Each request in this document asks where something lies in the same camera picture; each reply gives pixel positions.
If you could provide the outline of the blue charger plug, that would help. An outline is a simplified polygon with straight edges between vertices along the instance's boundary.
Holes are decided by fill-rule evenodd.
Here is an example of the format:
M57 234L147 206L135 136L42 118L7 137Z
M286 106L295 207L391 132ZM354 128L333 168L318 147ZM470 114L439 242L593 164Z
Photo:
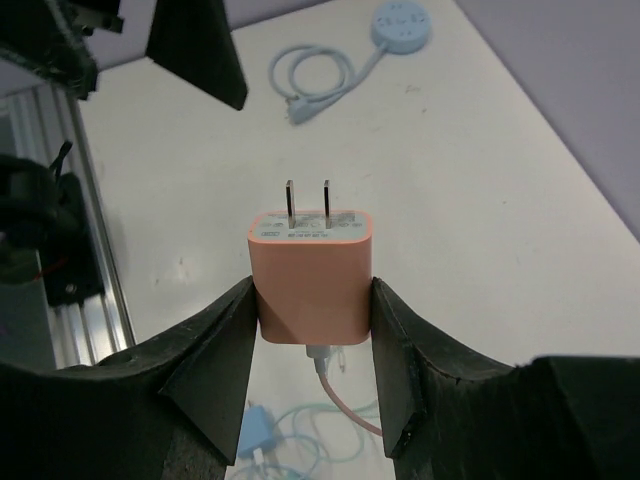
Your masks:
M260 465L276 446L274 423L267 409L262 405L247 408L242 418L236 458Z

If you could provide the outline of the round blue power strip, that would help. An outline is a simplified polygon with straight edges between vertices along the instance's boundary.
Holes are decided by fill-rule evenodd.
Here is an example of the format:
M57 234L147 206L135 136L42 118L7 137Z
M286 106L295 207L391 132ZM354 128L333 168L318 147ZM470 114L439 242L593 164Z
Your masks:
M431 17L414 1L389 1L379 5L372 16L370 35L377 48L394 55L421 50L431 34Z

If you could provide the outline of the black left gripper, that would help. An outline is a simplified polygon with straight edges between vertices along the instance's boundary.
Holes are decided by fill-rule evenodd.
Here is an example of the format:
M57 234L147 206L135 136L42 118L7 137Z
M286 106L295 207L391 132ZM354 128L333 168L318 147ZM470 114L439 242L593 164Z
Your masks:
M85 44L96 29L120 34L118 1L2 0L1 59L85 100L98 65ZM156 2L145 56L233 108L248 86L222 0Z

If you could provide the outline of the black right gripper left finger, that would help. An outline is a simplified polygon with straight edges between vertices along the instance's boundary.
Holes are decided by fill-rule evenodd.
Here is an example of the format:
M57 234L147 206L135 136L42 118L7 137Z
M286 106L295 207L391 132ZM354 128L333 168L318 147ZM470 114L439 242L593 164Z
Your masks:
M234 462L257 327L245 278L93 366L1 367L5 479L221 479Z

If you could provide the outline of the orange pink charger plug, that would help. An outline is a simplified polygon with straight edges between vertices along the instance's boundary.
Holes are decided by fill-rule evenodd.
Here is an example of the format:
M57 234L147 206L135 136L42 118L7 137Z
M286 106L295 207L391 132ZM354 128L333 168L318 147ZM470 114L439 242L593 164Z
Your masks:
M248 232L251 275L262 337L273 344L357 345L370 335L373 222L359 210L334 209L323 186L319 210L295 206L259 215Z

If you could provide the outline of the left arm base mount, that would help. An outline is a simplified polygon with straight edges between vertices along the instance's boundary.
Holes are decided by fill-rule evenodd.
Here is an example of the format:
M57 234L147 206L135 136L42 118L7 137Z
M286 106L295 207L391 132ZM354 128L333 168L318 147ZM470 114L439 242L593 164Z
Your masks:
M51 307L105 292L79 178L63 171L72 147L64 141L48 166L1 156L1 233L9 246L39 254L34 278Z

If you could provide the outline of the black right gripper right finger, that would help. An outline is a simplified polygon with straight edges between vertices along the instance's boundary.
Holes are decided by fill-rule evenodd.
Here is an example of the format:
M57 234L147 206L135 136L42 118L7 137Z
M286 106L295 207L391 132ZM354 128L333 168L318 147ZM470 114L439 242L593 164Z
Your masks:
M371 340L385 455L399 479L635 479L639 361L508 366L415 313L384 281Z

